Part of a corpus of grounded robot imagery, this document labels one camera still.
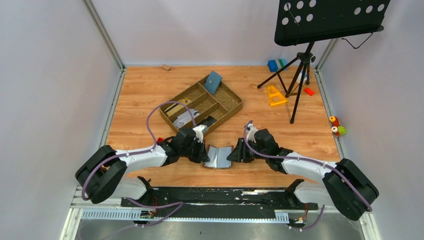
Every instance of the red block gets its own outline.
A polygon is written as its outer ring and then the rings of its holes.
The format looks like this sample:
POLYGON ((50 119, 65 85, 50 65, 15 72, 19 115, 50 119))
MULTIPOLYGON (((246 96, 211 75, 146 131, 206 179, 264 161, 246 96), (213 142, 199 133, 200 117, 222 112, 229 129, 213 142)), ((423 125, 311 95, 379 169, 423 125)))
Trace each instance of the red block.
POLYGON ((312 91, 309 87, 307 87, 307 88, 305 88, 305 90, 304 90, 307 94, 309 94, 309 96, 312 96, 312 95, 314 95, 315 94, 315 92, 314 91, 312 91))

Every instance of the white circle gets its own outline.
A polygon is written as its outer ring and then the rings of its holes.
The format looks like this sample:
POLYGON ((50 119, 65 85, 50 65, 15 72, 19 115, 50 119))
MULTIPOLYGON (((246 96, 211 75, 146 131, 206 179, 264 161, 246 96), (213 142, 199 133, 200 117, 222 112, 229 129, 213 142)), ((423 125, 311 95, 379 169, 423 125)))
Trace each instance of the white circle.
POLYGON ((384 9, 384 4, 381 4, 380 6, 378 6, 377 11, 381 12, 384 9))
POLYGON ((284 4, 284 10, 286 10, 286 11, 288 11, 291 7, 292 7, 292 5, 290 4, 290 2, 284 4))
POLYGON ((353 13, 355 15, 358 15, 360 12, 361 12, 361 8, 360 7, 357 7, 353 13))
POLYGON ((314 18, 314 15, 309 14, 308 16, 306 16, 306 21, 310 22, 312 21, 313 18, 314 18))
POLYGON ((367 8, 366 8, 366 10, 365 10, 365 12, 367 13, 367 14, 369 14, 369 13, 371 13, 371 11, 373 10, 373 6, 368 6, 367 8))
POLYGON ((299 1, 296 5, 297 9, 301 9, 304 7, 304 2, 303 1, 299 1))
POLYGON ((283 18, 282 21, 281 21, 281 23, 283 25, 287 25, 289 23, 289 18, 288 17, 283 18))

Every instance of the gray floor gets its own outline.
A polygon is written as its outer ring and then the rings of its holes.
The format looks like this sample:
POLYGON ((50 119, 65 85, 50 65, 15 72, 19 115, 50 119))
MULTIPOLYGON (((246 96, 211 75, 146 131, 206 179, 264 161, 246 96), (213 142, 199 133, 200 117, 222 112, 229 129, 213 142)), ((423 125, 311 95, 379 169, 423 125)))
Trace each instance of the gray floor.
MULTIPOLYGON (((312 224, 317 214, 310 213, 312 224)), ((124 220, 84 220, 76 240, 100 240, 113 232, 134 225, 124 220)), ((285 224, 275 223, 219 223, 219 222, 163 222, 146 228, 130 228, 109 240, 364 240, 358 221, 350 221, 339 213, 326 213, 318 225, 297 232, 285 224)))

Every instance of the robotic arm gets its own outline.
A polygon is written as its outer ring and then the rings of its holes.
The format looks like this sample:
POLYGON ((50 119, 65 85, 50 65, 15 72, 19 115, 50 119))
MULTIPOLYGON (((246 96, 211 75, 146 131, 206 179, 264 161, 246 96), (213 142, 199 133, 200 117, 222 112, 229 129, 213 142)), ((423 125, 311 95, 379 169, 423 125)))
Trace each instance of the robotic arm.
MULTIPOLYGON (((113 150, 109 145, 102 146, 76 172, 75 178, 82 186, 86 185, 85 192, 94 204, 110 197, 140 200, 152 187, 143 177, 128 178, 124 175, 148 167, 173 164, 180 157, 187 157, 194 163, 208 162, 210 159, 203 139, 207 130, 206 125, 183 128, 176 136, 158 142, 156 146, 134 150, 113 150), (115 158, 92 173, 96 166, 111 157, 115 158)), ((298 180, 287 189, 291 189, 302 203, 335 206, 351 220, 358 220, 379 196, 377 188, 349 159, 335 163, 304 157, 279 147, 267 129, 258 130, 250 122, 245 126, 244 138, 238 139, 227 160, 250 163, 254 159, 265 159, 274 171, 315 181, 298 180)))

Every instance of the brown basket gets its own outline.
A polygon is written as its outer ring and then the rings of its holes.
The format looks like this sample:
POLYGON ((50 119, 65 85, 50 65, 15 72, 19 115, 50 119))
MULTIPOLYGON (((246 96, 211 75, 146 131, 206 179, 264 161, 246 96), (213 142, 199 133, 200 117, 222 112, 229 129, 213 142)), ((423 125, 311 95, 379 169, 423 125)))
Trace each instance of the brown basket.
MULTIPOLYGON (((234 116, 238 111, 240 111, 243 107, 242 99, 237 96, 231 89, 221 82, 215 92, 215 94, 210 94, 203 86, 206 83, 206 79, 208 76, 205 76, 202 80, 196 82, 191 87, 187 88, 170 101, 179 101, 184 98, 189 98, 190 103, 187 104, 188 108, 195 109, 199 111, 200 115, 195 118, 196 124, 207 118, 208 116, 212 116, 216 119, 211 126, 209 126, 208 133, 215 130, 219 125, 223 124, 225 121, 234 116)), ((173 104, 166 104, 160 107, 160 115, 162 118, 168 123, 168 125, 177 133, 178 129, 174 126, 173 122, 177 119, 177 117, 183 114, 186 109, 180 108, 178 111, 174 112, 170 116, 168 116, 165 111, 173 104)), ((184 127, 193 127, 193 122, 190 121, 186 123, 184 127)))

